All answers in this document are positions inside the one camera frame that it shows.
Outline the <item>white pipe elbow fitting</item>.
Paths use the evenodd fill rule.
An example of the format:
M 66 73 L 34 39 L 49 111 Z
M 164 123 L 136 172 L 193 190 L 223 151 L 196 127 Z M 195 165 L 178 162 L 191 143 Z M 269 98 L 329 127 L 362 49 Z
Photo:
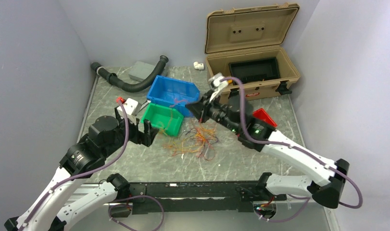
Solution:
M 204 70 L 204 63 L 194 62 L 193 67 L 195 70 Z

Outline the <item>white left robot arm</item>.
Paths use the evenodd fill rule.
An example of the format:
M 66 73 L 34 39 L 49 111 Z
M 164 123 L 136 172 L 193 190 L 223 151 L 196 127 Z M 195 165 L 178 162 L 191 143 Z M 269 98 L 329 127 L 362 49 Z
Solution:
M 43 193 L 32 206 L 19 217 L 7 219 L 8 231 L 68 231 L 82 218 L 105 203 L 123 202 L 130 197 L 130 183 L 120 174 L 111 174 L 104 183 L 67 205 L 74 192 L 94 172 L 108 166 L 106 159 L 118 149 L 123 151 L 128 142 L 152 145 L 158 129 L 149 120 L 138 129 L 139 120 L 115 116 L 96 119 L 80 141 L 71 146 L 61 159 L 59 167 Z

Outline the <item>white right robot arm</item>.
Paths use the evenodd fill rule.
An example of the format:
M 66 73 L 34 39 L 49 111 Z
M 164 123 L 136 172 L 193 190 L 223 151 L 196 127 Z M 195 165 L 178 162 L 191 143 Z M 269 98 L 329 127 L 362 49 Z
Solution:
M 318 204 L 335 209 L 342 203 L 341 194 L 346 182 L 343 175 L 348 173 L 350 164 L 344 159 L 334 161 L 319 156 L 293 142 L 278 129 L 253 116 L 254 108 L 249 102 L 243 107 L 245 127 L 249 135 L 261 143 L 247 139 L 240 123 L 239 95 L 229 98 L 228 104 L 219 100 L 209 101 L 211 91 L 198 101 L 186 104 L 200 122 L 212 119 L 238 136 L 238 141 L 245 147 L 279 158 L 300 170 L 302 176 L 280 176 L 263 173 L 256 186 L 256 194 L 262 200 L 272 195 L 293 194 L 310 197 Z

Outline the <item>green plastic bin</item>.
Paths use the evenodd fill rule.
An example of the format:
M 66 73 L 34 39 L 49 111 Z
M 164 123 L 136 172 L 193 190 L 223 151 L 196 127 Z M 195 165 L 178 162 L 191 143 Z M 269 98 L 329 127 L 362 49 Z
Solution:
M 158 128 L 161 133 L 176 137 L 179 134 L 184 116 L 173 107 L 166 107 L 149 103 L 141 122 L 150 121 L 153 128 Z

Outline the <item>blue plastic bin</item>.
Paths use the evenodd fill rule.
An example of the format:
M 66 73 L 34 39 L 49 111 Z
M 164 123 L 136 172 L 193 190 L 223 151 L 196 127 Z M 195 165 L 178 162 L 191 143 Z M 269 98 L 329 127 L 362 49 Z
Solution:
M 194 83 L 160 75 L 156 76 L 147 93 L 147 99 L 151 103 L 172 106 L 184 117 L 193 116 L 185 105 L 196 102 L 199 96 L 200 90 Z

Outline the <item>silver open-end wrench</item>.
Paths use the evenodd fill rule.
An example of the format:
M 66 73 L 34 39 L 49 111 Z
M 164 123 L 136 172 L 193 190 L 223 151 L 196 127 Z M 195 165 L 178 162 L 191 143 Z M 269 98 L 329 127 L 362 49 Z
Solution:
M 139 109 L 139 112 L 141 112 L 144 108 L 146 108 L 151 103 L 151 100 L 146 100 Z

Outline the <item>red plastic bin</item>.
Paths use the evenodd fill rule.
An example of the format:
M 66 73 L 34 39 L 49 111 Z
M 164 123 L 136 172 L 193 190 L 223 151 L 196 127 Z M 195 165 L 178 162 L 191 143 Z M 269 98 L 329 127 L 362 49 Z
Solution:
M 271 116 L 263 108 L 259 108 L 256 111 L 254 111 L 253 116 L 259 120 L 266 122 L 267 124 L 275 128 L 277 127 L 277 123 L 271 118 Z

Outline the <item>grey flat block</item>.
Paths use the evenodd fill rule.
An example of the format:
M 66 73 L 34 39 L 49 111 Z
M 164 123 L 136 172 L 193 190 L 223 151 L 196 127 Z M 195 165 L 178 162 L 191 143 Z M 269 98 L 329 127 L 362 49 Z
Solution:
M 137 61 L 131 67 L 128 76 L 131 80 L 142 82 L 154 70 L 155 65 Z

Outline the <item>black toolbox tray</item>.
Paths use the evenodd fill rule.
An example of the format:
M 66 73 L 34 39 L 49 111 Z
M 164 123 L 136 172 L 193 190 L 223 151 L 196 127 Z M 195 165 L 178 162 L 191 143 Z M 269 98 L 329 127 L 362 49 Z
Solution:
M 276 57 L 232 62 L 228 65 L 231 76 L 242 83 L 274 80 L 280 78 Z

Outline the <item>tan plastic toolbox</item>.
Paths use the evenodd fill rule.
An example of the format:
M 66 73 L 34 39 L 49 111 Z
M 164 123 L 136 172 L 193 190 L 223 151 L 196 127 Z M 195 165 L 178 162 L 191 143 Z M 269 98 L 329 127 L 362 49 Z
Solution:
M 282 48 L 300 6 L 296 3 L 214 11 L 207 16 L 207 77 L 231 77 L 229 63 L 276 57 L 280 78 L 243 83 L 248 100 L 291 94 L 300 73 Z

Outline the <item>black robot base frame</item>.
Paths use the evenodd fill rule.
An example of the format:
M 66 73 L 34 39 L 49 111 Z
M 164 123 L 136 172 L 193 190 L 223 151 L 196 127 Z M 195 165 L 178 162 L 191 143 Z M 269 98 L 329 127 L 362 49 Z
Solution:
M 157 212 L 229 211 L 253 212 L 254 207 L 272 207 L 286 195 L 272 195 L 257 180 L 131 182 L 130 199 L 118 196 L 110 202 L 115 218 Z

